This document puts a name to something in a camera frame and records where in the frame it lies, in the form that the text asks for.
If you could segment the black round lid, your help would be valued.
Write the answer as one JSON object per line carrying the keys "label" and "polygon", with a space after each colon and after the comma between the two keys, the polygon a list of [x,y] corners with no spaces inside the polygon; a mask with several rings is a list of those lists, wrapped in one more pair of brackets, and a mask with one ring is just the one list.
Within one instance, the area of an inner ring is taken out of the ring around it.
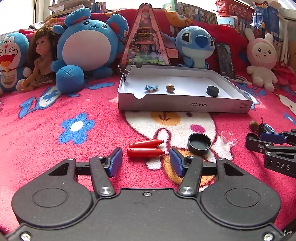
{"label": "black round lid", "polygon": [[211,146],[211,139],[203,133],[193,133],[188,138],[187,147],[193,154],[203,156],[209,152]]}
{"label": "black round lid", "polygon": [[220,89],[219,89],[218,87],[215,87],[215,86],[209,85],[209,86],[207,87],[206,93],[207,93],[209,96],[217,97],[218,94],[219,94],[219,91],[220,91]]}

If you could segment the pink cartoon fleece blanket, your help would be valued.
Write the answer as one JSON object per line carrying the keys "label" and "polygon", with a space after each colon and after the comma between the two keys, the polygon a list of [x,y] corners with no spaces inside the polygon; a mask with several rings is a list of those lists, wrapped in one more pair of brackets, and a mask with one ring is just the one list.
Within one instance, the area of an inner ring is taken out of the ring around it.
{"label": "pink cartoon fleece blanket", "polygon": [[[161,150],[175,147],[187,155],[193,132],[205,133],[212,140],[206,161],[232,160],[279,193],[279,228],[295,218],[295,179],[264,168],[263,156],[248,151],[244,144],[250,121],[263,119],[277,132],[295,128],[295,94],[289,88],[271,93],[240,84],[253,100],[247,114],[120,112],[119,81],[118,75],[92,81],[73,95],[45,86],[1,98],[1,232],[18,226],[11,208],[16,190],[63,159],[84,162],[107,156],[116,147],[126,151],[129,143],[153,138],[164,140]],[[224,145],[222,131],[233,133],[238,143]]]}

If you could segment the white shallow cardboard box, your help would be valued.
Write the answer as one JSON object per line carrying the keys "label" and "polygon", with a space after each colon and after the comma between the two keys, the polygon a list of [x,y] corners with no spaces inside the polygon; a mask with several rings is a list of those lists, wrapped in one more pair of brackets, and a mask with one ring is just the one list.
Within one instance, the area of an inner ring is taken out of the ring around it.
{"label": "white shallow cardboard box", "polygon": [[[173,93],[166,86],[175,87]],[[145,85],[158,85],[146,92]],[[220,89],[217,97],[206,93],[209,85]],[[215,71],[163,65],[132,66],[117,92],[119,110],[247,113],[253,100]]]}

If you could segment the Stitch plush toy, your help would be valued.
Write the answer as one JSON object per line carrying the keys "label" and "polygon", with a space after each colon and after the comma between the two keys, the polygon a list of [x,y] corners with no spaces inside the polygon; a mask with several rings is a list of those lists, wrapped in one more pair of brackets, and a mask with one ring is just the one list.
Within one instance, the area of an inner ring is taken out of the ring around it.
{"label": "Stitch plush toy", "polygon": [[182,55],[182,67],[208,69],[206,61],[215,50],[215,38],[198,26],[183,28],[176,37],[162,34],[165,40],[172,41]]}

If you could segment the row of books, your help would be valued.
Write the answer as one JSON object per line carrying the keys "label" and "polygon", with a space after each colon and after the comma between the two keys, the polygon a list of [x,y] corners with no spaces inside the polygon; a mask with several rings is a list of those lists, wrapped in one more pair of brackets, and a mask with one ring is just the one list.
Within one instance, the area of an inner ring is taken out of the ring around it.
{"label": "row of books", "polygon": [[[173,37],[189,26],[199,26],[213,32],[214,25],[218,24],[217,12],[178,1],[115,1],[113,9],[107,9],[108,5],[105,1],[58,1],[57,4],[49,6],[49,10],[53,13],[43,22],[46,23],[51,18],[62,21],[73,11],[86,7],[91,10],[92,19],[105,21],[113,14],[120,14],[126,18],[131,28],[138,8],[143,3],[152,5],[161,31]],[[246,27],[252,23],[238,18],[247,24]]]}

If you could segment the light blue hair clip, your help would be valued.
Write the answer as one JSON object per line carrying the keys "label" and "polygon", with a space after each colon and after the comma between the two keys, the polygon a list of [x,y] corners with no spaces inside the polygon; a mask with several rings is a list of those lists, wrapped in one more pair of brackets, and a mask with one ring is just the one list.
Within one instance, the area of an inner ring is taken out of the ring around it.
{"label": "light blue hair clip", "polygon": [[144,90],[146,92],[154,92],[154,91],[158,91],[159,86],[158,85],[145,85]]}

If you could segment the pink triangular miniature house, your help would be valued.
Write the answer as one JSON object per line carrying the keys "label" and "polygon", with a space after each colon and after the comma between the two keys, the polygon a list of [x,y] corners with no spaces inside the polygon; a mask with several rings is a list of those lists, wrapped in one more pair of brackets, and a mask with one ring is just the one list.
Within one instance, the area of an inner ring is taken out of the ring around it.
{"label": "pink triangular miniature house", "polygon": [[161,32],[152,5],[141,4],[126,39],[119,70],[125,72],[127,66],[170,66],[170,60],[178,55],[174,42]]}

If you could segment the round blue plush toy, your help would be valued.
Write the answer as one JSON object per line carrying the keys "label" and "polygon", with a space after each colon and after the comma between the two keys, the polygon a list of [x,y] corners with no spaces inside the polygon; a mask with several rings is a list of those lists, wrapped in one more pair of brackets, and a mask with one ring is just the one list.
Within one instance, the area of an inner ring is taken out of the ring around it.
{"label": "round blue plush toy", "polygon": [[54,25],[58,34],[57,59],[51,63],[57,89],[62,94],[80,91],[86,78],[110,77],[116,56],[123,52],[128,35],[127,20],[120,14],[111,15],[106,22],[91,19],[89,8],[80,8]]}

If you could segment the clear plastic dome cup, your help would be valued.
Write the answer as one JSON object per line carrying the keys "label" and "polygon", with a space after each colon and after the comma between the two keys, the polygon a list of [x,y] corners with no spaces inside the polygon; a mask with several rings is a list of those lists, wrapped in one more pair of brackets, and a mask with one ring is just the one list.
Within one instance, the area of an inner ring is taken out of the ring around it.
{"label": "clear plastic dome cup", "polygon": [[234,137],[233,133],[222,131],[220,137],[224,145],[233,147],[238,143],[238,140],[236,137]]}

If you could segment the pink bunny plush toy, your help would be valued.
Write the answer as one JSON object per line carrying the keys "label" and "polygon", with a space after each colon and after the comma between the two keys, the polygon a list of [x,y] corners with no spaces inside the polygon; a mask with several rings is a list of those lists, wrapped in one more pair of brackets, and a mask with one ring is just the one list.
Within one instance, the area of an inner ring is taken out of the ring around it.
{"label": "pink bunny plush toy", "polygon": [[246,71],[254,85],[273,92],[274,85],[278,82],[278,78],[271,71],[277,63],[273,35],[267,33],[264,38],[255,38],[250,28],[246,28],[244,33],[249,41],[246,53],[250,66]]}

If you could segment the brown hazelnut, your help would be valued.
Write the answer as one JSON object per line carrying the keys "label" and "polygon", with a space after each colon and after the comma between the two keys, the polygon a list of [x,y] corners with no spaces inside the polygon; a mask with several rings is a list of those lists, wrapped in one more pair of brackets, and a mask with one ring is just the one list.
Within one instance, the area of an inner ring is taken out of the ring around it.
{"label": "brown hazelnut", "polygon": [[251,120],[250,122],[249,122],[249,129],[252,131],[252,132],[255,132],[255,133],[257,133],[258,132],[258,130],[259,130],[259,123],[257,122],[257,121],[255,121],[255,120]]}
{"label": "brown hazelnut", "polygon": [[166,86],[166,90],[167,90],[167,92],[169,92],[169,93],[173,93],[173,92],[175,91],[175,87],[174,87],[174,85],[172,85],[172,84],[168,84],[168,85]]}

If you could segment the red crayon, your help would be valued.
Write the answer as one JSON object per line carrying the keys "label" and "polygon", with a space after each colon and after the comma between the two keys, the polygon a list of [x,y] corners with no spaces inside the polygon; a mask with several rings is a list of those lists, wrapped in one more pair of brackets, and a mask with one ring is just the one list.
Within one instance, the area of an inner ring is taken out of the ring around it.
{"label": "red crayon", "polygon": [[159,145],[163,144],[164,140],[159,139],[150,139],[145,141],[139,141],[134,143],[129,143],[129,148],[136,149],[136,148],[157,148]]}
{"label": "red crayon", "polygon": [[157,148],[133,148],[127,149],[129,158],[154,158],[165,154],[165,151]]}

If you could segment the small blue food plate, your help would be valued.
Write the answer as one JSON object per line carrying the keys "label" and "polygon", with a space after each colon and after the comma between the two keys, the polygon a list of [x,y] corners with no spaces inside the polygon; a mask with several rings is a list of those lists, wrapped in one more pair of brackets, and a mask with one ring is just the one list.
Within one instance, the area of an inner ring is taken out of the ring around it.
{"label": "small blue food plate", "polygon": [[270,126],[269,124],[264,123],[263,125],[264,125],[265,132],[275,133],[274,128],[272,126]]}

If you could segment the black binder clip on box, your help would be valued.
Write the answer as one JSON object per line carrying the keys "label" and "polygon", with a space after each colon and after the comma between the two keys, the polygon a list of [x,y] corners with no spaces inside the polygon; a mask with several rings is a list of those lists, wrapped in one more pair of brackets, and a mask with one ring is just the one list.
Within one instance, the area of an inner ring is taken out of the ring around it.
{"label": "black binder clip on box", "polygon": [[131,71],[131,69],[132,69],[132,66],[129,66],[128,68],[126,68],[125,70],[123,70],[121,72],[121,77],[122,77],[123,81],[126,81],[126,78],[129,74],[129,72]]}

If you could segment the brown-haired doll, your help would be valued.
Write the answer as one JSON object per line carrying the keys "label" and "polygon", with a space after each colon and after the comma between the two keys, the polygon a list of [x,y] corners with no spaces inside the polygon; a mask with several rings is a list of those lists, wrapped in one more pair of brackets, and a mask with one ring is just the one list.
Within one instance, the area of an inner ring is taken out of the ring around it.
{"label": "brown-haired doll", "polygon": [[55,33],[52,27],[44,25],[31,38],[28,60],[34,68],[31,75],[22,81],[21,92],[28,92],[55,82],[55,73],[51,70],[51,64],[56,60],[56,54]]}

